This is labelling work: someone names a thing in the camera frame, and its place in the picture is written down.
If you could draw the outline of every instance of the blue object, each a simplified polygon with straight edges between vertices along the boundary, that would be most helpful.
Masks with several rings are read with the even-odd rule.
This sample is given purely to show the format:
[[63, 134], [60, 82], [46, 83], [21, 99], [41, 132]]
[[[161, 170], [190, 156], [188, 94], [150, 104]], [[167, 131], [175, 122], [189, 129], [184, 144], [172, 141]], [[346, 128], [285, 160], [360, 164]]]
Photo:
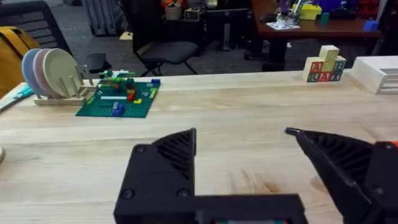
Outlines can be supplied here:
[[33, 71], [33, 61], [37, 52], [40, 50], [41, 49], [32, 49], [26, 52], [21, 62], [22, 75], [24, 76], [26, 83], [29, 85], [29, 87], [31, 87], [35, 94], [46, 96], [47, 94], [42, 87], [40, 87]]
[[341, 6], [341, 0], [319, 0], [319, 6], [322, 8], [322, 13], [331, 12]]
[[112, 110], [112, 116], [123, 116], [124, 104], [119, 103], [116, 110]]
[[153, 83], [153, 84], [160, 84], [160, 79], [153, 78], [150, 82]]
[[363, 31], [376, 31], [379, 28], [379, 23], [377, 21], [366, 21], [363, 26]]

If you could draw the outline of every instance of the desk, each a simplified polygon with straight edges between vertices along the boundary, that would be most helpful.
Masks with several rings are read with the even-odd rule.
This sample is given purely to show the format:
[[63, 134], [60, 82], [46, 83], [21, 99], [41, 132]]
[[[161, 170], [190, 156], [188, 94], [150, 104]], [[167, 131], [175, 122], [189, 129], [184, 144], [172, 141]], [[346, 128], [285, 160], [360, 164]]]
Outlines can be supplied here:
[[160, 79], [146, 119], [76, 117], [79, 107], [40, 107], [31, 99], [0, 114], [7, 151], [1, 224], [114, 223], [133, 145], [191, 127], [196, 194], [297, 192], [310, 223], [337, 224], [340, 214], [285, 127], [367, 141], [398, 136], [398, 96], [373, 95], [350, 77], [317, 84], [303, 82], [301, 72]]
[[289, 39], [300, 38], [380, 38], [380, 31], [363, 31], [364, 19], [330, 20], [327, 25], [320, 25], [319, 21], [300, 21], [300, 28], [291, 30], [275, 30], [260, 21], [265, 13], [274, 13], [278, 8], [271, 0], [251, 0], [256, 20], [258, 36], [270, 40], [269, 62], [276, 65], [269, 70], [283, 70], [285, 63], [286, 44]]

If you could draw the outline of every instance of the white plate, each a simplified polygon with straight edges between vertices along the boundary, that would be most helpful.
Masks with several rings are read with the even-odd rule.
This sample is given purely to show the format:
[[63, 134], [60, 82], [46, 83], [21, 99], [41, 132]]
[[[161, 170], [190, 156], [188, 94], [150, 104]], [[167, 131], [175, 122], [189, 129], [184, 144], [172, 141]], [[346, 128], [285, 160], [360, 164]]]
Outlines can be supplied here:
[[78, 89], [81, 87], [78, 78], [79, 74], [77, 74], [75, 69], [76, 65], [77, 62], [68, 52], [62, 49], [49, 50], [44, 56], [43, 71], [44, 77], [51, 89], [61, 96], [67, 96], [60, 86], [59, 78], [63, 78], [63, 82], [65, 83], [65, 87], [69, 92], [69, 95], [74, 96], [75, 91], [69, 76], [71, 75], [74, 77], [74, 81]]

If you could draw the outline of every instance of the screw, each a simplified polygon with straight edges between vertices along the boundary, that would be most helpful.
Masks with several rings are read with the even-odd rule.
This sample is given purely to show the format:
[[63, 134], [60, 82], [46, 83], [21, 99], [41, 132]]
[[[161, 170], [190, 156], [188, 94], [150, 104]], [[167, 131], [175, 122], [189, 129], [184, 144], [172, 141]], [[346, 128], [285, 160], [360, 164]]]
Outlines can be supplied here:
[[133, 190], [124, 190], [121, 194], [121, 198], [124, 200], [130, 200], [134, 197], [134, 194]]
[[136, 147], [136, 152], [138, 152], [138, 153], [145, 152], [145, 150], [146, 150], [145, 146], [137, 146]]
[[180, 190], [178, 190], [177, 195], [178, 195], [179, 197], [188, 197], [190, 194], [189, 194], [189, 191], [188, 191], [188, 190], [186, 190], [186, 189], [180, 189]]

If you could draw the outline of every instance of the chair backrest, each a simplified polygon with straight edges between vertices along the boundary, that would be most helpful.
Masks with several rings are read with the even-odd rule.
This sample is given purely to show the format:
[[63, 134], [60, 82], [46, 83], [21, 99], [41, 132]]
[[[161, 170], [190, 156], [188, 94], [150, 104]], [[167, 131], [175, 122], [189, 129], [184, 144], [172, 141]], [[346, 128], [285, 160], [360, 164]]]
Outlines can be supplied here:
[[134, 53], [141, 47], [160, 41], [166, 36], [163, 10], [159, 0], [119, 0], [119, 5], [133, 34]]
[[70, 54], [69, 46], [44, 1], [0, 5], [0, 26], [14, 26], [27, 32], [41, 48], [61, 48]]

